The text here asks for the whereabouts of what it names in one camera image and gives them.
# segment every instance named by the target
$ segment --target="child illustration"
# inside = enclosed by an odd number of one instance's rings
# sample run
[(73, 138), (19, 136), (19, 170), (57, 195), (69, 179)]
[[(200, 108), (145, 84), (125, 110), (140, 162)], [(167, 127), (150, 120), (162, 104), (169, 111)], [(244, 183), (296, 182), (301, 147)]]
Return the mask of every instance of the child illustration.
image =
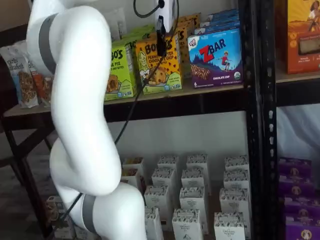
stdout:
[(320, 25), (319, 25), (319, 1), (316, 0), (312, 3), (310, 7), (310, 14), (307, 18), (307, 21), (311, 21), (310, 27), (309, 27), (309, 32), (312, 30), (312, 28), (315, 28), (317, 31), (320, 31)]
[(147, 63), (147, 56), (143, 51), (140, 51), (138, 53), (138, 63), (140, 69), (140, 77), (144, 80), (147, 78), (147, 75), (149, 75), (150, 67)]
[(224, 66), (225, 71), (229, 71), (230, 62), (231, 62), (231, 60), (228, 59), (228, 55), (229, 55), (228, 51), (224, 51), (224, 56), (218, 58), (219, 60), (220, 59), (222, 60), (221, 64)]

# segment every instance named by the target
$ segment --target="blue box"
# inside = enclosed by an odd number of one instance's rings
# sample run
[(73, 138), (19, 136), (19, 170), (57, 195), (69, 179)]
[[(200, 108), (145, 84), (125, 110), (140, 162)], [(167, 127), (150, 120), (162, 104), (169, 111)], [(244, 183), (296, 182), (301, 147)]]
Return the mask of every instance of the blue box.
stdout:
[(243, 82), (239, 28), (190, 36), (188, 48), (195, 88)]

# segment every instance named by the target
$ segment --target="granola bag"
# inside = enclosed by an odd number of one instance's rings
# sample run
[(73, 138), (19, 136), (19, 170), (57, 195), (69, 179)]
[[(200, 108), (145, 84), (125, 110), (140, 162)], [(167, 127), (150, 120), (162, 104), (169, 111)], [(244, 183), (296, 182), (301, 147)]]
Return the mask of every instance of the granola bag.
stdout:
[(32, 108), (38, 105), (38, 97), (34, 80), (32, 78), (28, 59), (21, 53), (16, 45), (0, 48), (13, 79), (18, 102), (22, 108)]

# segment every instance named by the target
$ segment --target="purple package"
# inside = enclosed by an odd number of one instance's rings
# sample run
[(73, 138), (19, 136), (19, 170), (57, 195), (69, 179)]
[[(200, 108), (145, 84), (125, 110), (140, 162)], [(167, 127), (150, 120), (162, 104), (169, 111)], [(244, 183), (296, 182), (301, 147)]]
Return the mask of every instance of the purple package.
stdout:
[(280, 157), (278, 162), (278, 172), (283, 175), (310, 178), (311, 164), (312, 162), (310, 160)]
[(315, 184), (312, 178), (280, 175), (278, 194), (279, 196), (295, 195), (295, 196), (314, 197)]
[(300, 217), (320, 218), (320, 198), (286, 195), (284, 196), (284, 212)]
[(320, 239), (320, 218), (300, 217), (296, 215), (285, 216), (286, 240)]

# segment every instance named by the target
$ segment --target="green bobo's box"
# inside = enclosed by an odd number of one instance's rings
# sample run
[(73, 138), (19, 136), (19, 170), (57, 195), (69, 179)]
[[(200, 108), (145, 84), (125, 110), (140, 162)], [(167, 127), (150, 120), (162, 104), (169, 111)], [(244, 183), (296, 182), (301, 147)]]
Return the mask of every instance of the green bobo's box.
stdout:
[(105, 101), (132, 98), (137, 91), (132, 51), (128, 44), (115, 42), (112, 45), (111, 69)]

